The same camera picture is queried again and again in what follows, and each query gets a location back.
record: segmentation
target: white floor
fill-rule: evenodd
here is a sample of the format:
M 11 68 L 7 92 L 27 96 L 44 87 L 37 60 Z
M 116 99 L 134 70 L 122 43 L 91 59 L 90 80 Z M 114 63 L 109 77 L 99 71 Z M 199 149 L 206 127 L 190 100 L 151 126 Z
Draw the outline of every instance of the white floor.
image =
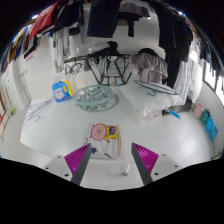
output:
M 52 157 L 20 143 L 25 112 L 25 110 L 17 110 L 16 115 L 9 118 L 3 133 L 4 140 L 0 139 L 0 154 L 4 159 L 42 168 Z M 156 153 L 166 154 L 182 168 L 210 161 L 215 151 L 214 144 L 205 131 L 205 126 L 193 116 L 191 111 L 182 112 L 180 115 L 181 120 L 172 115 L 163 116 L 159 147 Z M 89 164 L 81 186 L 100 190 L 125 190 L 143 187 L 143 183 L 135 163 L 131 164 L 127 176 L 121 174 L 120 166 Z

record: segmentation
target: bottle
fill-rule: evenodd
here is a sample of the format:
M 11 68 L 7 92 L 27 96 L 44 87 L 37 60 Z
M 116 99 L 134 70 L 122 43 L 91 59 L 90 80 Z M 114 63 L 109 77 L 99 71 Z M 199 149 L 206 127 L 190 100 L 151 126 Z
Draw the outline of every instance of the bottle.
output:
M 69 88 L 65 82 L 62 82 L 55 77 L 52 85 L 54 99 L 57 103 L 70 99 Z

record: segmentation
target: table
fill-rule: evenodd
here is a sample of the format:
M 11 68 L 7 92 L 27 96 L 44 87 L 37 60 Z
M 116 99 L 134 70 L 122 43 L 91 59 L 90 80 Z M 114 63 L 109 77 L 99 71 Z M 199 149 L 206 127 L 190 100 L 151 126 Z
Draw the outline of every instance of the table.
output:
M 50 156 L 65 156 L 84 145 L 85 129 L 90 122 L 119 124 L 123 156 L 118 159 L 90 158 L 89 163 L 124 165 L 127 174 L 130 163 L 134 162 L 131 154 L 132 142 L 152 151 L 157 150 L 162 112 L 159 111 L 155 118 L 146 117 L 143 119 L 123 96 L 119 87 L 114 87 L 113 91 L 119 99 L 117 105 L 100 112 L 85 111 L 75 106 L 72 98 L 61 103 L 53 101 L 42 115 L 42 120 L 32 122 L 29 126 L 22 128 L 21 143 Z

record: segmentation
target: hanging clothes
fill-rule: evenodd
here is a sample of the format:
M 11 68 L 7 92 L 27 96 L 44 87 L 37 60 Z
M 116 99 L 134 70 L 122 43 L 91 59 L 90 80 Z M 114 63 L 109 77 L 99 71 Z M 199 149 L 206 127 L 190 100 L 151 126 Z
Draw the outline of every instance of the hanging clothes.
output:
M 121 0 L 92 0 L 88 37 L 113 38 Z
M 188 63 L 182 61 L 180 63 L 180 69 L 173 90 L 179 94 L 184 103 L 187 99 L 189 89 L 192 91 L 192 76 L 195 74 L 195 69 L 196 63 L 190 58 L 188 59 Z
M 70 42 L 68 27 L 55 32 L 53 34 L 54 62 L 56 72 L 62 72 L 64 69 L 64 61 L 70 56 Z
M 142 48 L 138 53 L 139 54 L 148 53 L 148 54 L 151 54 L 153 56 L 158 56 L 158 54 L 154 50 L 152 50 L 151 48 Z
M 150 17 L 149 11 L 147 8 L 142 6 L 137 6 L 130 2 L 120 4 L 119 12 L 135 13 L 146 18 Z
M 28 50 L 28 46 L 29 46 L 29 36 L 30 36 L 30 33 L 33 29 L 33 26 L 34 24 L 31 24 L 29 27 L 28 27 L 28 30 L 26 32 L 26 36 L 25 36 L 25 40 L 24 40 L 24 48 L 23 48 L 23 54 L 26 54 L 27 53 L 27 50 Z
M 181 61 L 177 58 L 169 56 L 168 54 L 166 54 L 165 61 L 168 64 L 168 69 L 167 69 L 168 77 L 162 80 L 162 84 L 164 85 L 166 84 L 171 89 L 173 89 L 177 76 L 178 76 Z
M 130 12 L 119 12 L 118 19 L 119 20 L 126 20 L 128 22 L 128 36 L 134 37 L 134 21 L 139 21 L 142 16 L 130 13 Z
M 27 56 L 32 53 L 33 51 L 36 50 L 37 48 L 37 45 L 38 45 L 38 39 L 40 37 L 37 37 L 37 36 L 34 36 L 30 41 L 29 41 L 29 44 L 28 44 L 28 49 L 26 52 L 24 52 L 24 59 L 27 58 Z
M 80 3 L 74 0 L 69 0 L 67 5 L 61 7 L 56 24 L 53 26 L 53 28 L 45 31 L 43 35 L 50 31 L 52 36 L 53 33 L 57 32 L 58 30 L 76 24 L 76 26 L 72 27 L 74 31 L 74 28 L 77 27 L 80 18 Z
M 24 43 L 24 38 L 25 38 L 27 30 L 28 30 L 28 26 L 25 27 L 23 34 L 21 35 L 21 37 L 18 40 L 18 45 L 16 48 L 16 56 L 15 56 L 14 60 L 16 60 L 22 54 L 21 49 L 22 49 L 22 46 Z
M 135 54 L 129 57 L 133 76 L 139 75 L 141 82 L 161 83 L 167 78 L 167 63 L 159 56 L 148 53 Z
M 203 78 L 203 69 L 202 67 L 195 63 L 195 69 L 192 72 L 192 79 L 190 83 L 190 88 L 188 91 L 188 96 L 192 100 L 192 103 L 196 103 L 196 100 L 198 99 L 201 88 L 202 88 L 202 78 Z
M 48 28 L 54 26 L 57 22 L 60 8 L 67 3 L 68 1 L 59 1 L 43 10 L 37 17 L 37 20 L 30 33 L 29 40 L 31 40 L 37 34 L 43 33 Z
M 193 33 L 185 18 L 158 1 L 141 1 L 148 2 L 156 11 L 160 27 L 159 47 L 169 56 L 187 62 Z
M 134 21 L 139 21 L 142 17 L 150 17 L 147 8 L 137 6 L 133 3 L 124 3 L 119 8 L 117 25 L 129 26 L 128 36 L 134 37 Z
M 19 39 L 21 38 L 21 36 L 23 35 L 25 30 L 25 27 L 23 29 L 20 30 L 20 32 L 18 33 L 18 35 L 16 36 L 16 38 L 14 39 L 15 41 L 13 42 L 13 45 L 11 47 L 10 50 L 10 56 L 9 56 L 9 64 L 11 63 L 11 61 L 16 57 L 16 49 L 17 49 L 17 45 L 19 42 Z
M 201 48 L 200 47 L 200 37 L 198 35 L 198 32 L 197 32 L 196 27 L 194 26 L 194 24 L 189 19 L 185 19 L 185 22 L 189 26 L 189 28 L 191 29 L 191 31 L 193 32 L 193 34 L 194 34 L 194 36 L 195 36 L 195 38 L 197 40 L 197 45 L 198 45 L 198 47 L 200 49 Z

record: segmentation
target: white cloth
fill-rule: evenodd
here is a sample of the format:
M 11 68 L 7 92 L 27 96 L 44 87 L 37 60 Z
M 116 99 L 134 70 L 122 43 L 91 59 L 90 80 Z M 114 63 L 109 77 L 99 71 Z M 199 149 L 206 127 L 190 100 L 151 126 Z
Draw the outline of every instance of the white cloth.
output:
M 196 63 L 188 59 L 188 63 L 181 61 L 180 69 L 177 75 L 177 80 L 174 85 L 174 91 L 177 92 L 180 98 L 185 102 L 189 88 L 192 89 L 192 75 L 196 68 Z
M 133 76 L 139 74 L 142 82 L 160 83 L 167 78 L 167 62 L 159 56 L 148 53 L 135 54 L 129 57 L 130 68 Z
M 56 47 L 54 48 L 54 62 L 56 72 L 62 72 L 64 61 L 70 56 L 70 42 L 68 27 L 64 27 L 55 33 Z
M 144 85 L 164 92 L 173 92 L 173 90 L 168 86 L 158 83 L 151 84 L 165 88 L 168 91 L 149 84 Z M 155 96 L 150 96 L 147 92 L 153 94 L 152 90 L 142 87 L 136 83 L 123 85 L 119 88 L 125 98 L 134 107 L 135 111 L 143 118 L 149 115 L 153 110 L 166 110 L 170 106 L 184 104 L 183 100 L 178 95 L 168 95 L 157 92 Z
M 188 93 L 188 96 L 192 100 L 192 103 L 196 103 L 196 100 L 198 99 L 200 95 L 201 88 L 202 88 L 202 76 L 203 76 L 202 67 L 196 64 L 196 68 L 193 73 L 193 80 L 192 80 L 193 85 Z
M 121 156 L 120 151 L 120 131 L 118 125 L 106 125 L 107 127 L 117 126 L 117 139 L 111 139 L 108 137 L 106 140 L 103 138 L 102 140 L 95 140 L 91 136 L 93 136 L 95 133 L 97 134 L 97 127 L 95 126 L 96 130 L 93 130 L 93 125 L 99 125 L 99 123 L 90 123 L 89 126 L 86 129 L 84 144 L 91 143 L 92 158 L 101 158 L 101 159 L 110 159 L 110 158 L 118 158 Z

